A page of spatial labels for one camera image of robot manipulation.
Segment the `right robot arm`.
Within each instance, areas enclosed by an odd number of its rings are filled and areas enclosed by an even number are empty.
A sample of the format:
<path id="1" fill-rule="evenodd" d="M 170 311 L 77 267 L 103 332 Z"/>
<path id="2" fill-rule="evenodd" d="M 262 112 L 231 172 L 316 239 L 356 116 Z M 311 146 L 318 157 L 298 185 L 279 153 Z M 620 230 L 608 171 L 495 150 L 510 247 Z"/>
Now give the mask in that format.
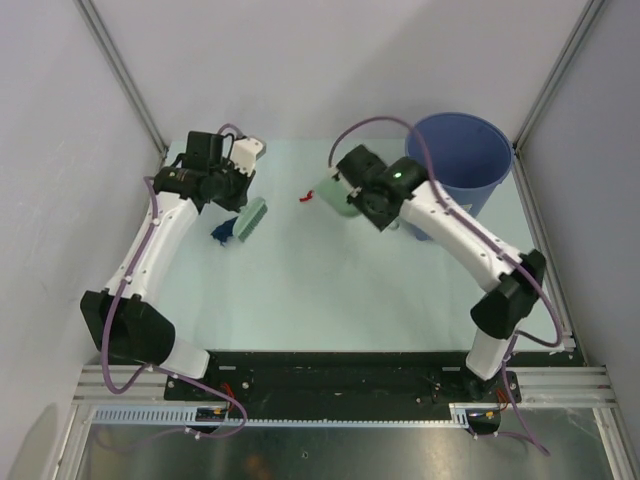
<path id="1" fill-rule="evenodd" d="M 330 170 L 344 201 L 378 230 L 402 219 L 426 233 L 472 276 L 484 295 L 470 311 L 476 326 L 461 376 L 463 393 L 484 401 L 497 389 L 497 374 L 520 323 L 538 301 L 546 260 L 499 241 L 430 178 L 425 167 L 403 157 L 391 165 L 359 145 Z"/>

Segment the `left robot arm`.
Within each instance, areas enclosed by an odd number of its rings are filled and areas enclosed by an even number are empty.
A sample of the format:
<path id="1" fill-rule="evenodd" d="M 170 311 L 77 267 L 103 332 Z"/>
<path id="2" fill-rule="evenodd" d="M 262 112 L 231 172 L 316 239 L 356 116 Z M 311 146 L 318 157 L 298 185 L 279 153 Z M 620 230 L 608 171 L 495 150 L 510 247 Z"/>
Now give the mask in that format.
<path id="1" fill-rule="evenodd" d="M 221 376 L 208 367 L 209 353 L 180 339 L 156 303 L 176 252 L 206 206 L 234 215 L 215 228 L 218 242 L 244 242 L 253 233 L 267 205 L 262 198 L 249 199 L 248 190 L 265 151 L 265 142 L 232 126 L 217 133 L 191 131 L 184 152 L 145 178 L 149 207 L 134 242 L 106 286 L 85 292 L 80 302 L 104 370 L 116 357 L 185 376 L 187 389 L 199 399 L 219 392 Z"/>

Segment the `green dustpan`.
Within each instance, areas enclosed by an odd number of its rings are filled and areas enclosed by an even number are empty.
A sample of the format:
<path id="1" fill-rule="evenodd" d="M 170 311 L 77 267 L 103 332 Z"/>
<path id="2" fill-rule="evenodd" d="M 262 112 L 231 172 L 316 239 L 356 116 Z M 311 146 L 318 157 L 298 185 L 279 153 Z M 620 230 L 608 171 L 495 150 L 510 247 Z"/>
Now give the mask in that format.
<path id="1" fill-rule="evenodd" d="M 340 216 L 346 218 L 363 216 L 380 231 L 399 229 L 398 220 L 383 221 L 372 211 L 365 209 L 364 202 L 360 198 L 354 197 L 352 193 L 353 188 L 339 173 L 324 177 L 315 186 L 315 194 Z"/>

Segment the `green hand brush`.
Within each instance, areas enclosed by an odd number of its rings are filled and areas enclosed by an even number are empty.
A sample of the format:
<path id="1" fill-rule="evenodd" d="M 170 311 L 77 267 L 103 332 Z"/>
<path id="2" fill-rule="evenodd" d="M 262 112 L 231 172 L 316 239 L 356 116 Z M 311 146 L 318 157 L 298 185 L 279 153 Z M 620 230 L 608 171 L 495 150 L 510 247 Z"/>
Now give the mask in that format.
<path id="1" fill-rule="evenodd" d="M 233 236 L 241 242 L 245 242 L 253 233 L 260 221 L 268 211 L 266 200 L 256 197 L 241 208 L 233 226 Z"/>

